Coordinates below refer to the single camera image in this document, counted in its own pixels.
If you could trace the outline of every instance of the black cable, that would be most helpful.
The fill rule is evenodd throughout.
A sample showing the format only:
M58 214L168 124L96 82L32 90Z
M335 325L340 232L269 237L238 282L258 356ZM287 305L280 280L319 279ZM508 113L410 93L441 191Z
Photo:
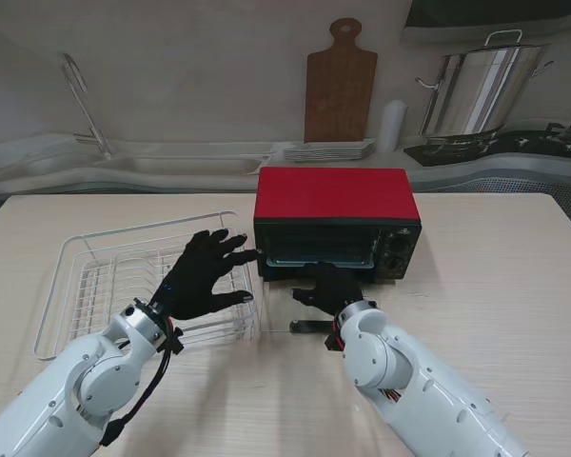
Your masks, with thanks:
M171 358L171 349L173 346L172 344L173 329L171 328L171 322L169 321L168 318L165 319L165 329L166 329L166 340L163 348L163 358L161 359L161 364L156 370L156 373L154 374L152 381L150 381L150 384L148 385L148 387L146 387L146 390L144 390L144 393L142 394L140 399L135 403L130 412L125 414L120 419L115 419L108 423L108 425L106 426L106 432L104 433L104 437L100 442L101 446L104 447L109 446L114 440L116 440L121 435L125 426L128 424L128 422L131 419L133 419L133 416L135 416L135 414L138 413L144 402L148 399L148 397L159 385L159 383L163 379L163 376L165 376L165 373L167 372L167 367L169 366L169 360ZM123 343L121 347L124 347L127 344L128 341Z

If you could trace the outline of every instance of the wooden cutting board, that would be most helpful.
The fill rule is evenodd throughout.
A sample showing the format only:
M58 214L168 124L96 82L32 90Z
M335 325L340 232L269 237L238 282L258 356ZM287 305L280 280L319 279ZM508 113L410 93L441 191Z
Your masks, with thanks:
M356 19L335 21L332 47L306 59L305 142L364 139L377 54L355 46L360 31Z

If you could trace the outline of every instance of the white robotic arm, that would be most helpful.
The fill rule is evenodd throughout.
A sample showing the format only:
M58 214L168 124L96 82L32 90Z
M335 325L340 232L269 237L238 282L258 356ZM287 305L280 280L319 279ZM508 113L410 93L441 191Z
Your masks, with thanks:
M138 302L103 332L71 342L0 414L0 457L93 454L112 413L135 395L142 365L166 340L151 313ZM124 353L117 342L126 340Z
M523 457L489 401L367 301L337 317L346 372L417 457Z

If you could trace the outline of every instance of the metal wire basket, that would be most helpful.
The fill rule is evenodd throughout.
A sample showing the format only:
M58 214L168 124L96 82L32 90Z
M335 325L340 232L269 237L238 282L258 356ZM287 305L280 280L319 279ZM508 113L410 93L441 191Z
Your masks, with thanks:
M139 227L70 238L62 246L49 298L36 335L34 355L54 359L64 346L103 330L114 313L133 298L149 300L194 233L228 229L237 234L237 215L222 211ZM214 293L252 292L247 265L222 277ZM256 321L254 301L191 321L178 322L185 349L211 340L251 337Z

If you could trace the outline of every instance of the gas stove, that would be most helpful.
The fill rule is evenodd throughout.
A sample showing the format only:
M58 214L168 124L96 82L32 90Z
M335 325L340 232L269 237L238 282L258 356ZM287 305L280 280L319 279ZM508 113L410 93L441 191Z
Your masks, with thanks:
M553 122L544 130L520 129L431 139L425 145L406 148L404 152L424 167L459 164L507 152L571 159L571 125L565 127Z

